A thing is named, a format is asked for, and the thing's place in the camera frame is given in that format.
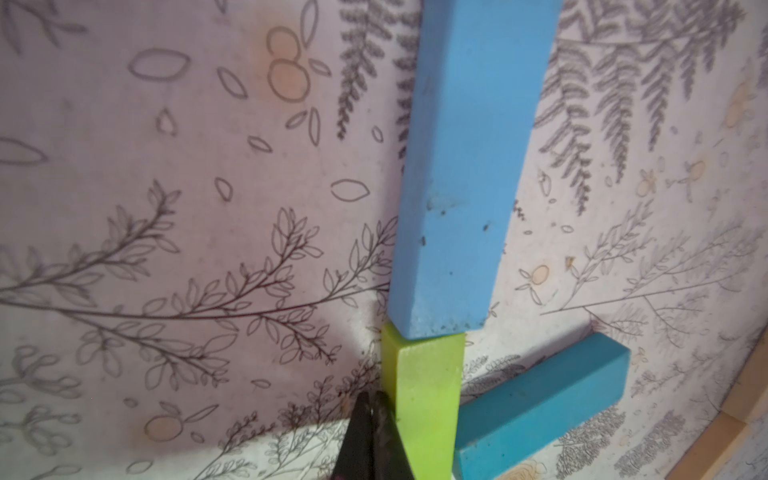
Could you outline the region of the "green wooden block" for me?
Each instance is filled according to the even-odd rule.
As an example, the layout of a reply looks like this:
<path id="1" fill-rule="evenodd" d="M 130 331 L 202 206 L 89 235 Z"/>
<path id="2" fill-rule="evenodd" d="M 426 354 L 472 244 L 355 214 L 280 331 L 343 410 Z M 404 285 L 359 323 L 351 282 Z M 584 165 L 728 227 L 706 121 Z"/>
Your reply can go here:
<path id="1" fill-rule="evenodd" d="M 408 340 L 390 322 L 381 332 L 381 382 L 417 480 L 450 480 L 465 335 Z"/>

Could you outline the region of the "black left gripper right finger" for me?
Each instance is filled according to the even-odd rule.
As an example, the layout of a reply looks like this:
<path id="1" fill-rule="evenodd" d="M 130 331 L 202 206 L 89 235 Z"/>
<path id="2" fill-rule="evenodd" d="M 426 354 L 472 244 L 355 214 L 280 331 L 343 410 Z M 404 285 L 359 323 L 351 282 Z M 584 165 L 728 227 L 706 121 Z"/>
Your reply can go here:
<path id="1" fill-rule="evenodd" d="M 377 391 L 372 400 L 373 478 L 375 480 L 414 480 L 389 398 Z"/>

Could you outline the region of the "light blue wooden block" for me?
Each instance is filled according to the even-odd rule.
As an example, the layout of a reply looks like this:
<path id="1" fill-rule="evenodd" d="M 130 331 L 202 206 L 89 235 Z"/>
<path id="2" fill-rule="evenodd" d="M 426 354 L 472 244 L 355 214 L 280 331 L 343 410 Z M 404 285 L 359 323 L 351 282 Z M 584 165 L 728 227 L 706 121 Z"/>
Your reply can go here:
<path id="1" fill-rule="evenodd" d="M 423 6 L 387 311 L 407 339 L 484 325 L 561 9 Z"/>

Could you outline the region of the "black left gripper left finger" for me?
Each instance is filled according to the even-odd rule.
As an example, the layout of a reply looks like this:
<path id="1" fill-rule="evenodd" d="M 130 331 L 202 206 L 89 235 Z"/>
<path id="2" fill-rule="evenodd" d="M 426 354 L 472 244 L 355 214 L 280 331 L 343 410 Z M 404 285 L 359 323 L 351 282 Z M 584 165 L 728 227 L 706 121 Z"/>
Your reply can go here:
<path id="1" fill-rule="evenodd" d="M 373 479 L 373 418 L 367 392 L 356 398 L 330 479 Z"/>

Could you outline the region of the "teal wooden block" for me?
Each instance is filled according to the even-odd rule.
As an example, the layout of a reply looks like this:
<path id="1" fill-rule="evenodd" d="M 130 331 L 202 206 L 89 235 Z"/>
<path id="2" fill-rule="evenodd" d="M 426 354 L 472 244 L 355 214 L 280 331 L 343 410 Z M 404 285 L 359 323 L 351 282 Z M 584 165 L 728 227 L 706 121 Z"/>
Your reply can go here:
<path id="1" fill-rule="evenodd" d="M 459 409 L 456 479 L 494 479 L 622 397 L 631 351 L 594 333 Z"/>

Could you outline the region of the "natural wooden block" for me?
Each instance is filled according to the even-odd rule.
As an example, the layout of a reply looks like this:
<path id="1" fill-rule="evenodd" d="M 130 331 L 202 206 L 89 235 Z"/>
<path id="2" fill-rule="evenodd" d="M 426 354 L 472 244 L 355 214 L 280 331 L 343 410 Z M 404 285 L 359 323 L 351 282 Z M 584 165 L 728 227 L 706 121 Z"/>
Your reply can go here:
<path id="1" fill-rule="evenodd" d="M 767 414 L 767 381 L 767 331 L 764 331 L 731 387 L 721 411 L 744 423 L 763 417 Z"/>
<path id="2" fill-rule="evenodd" d="M 713 479 L 749 434 L 748 424 L 720 412 L 665 479 Z"/>

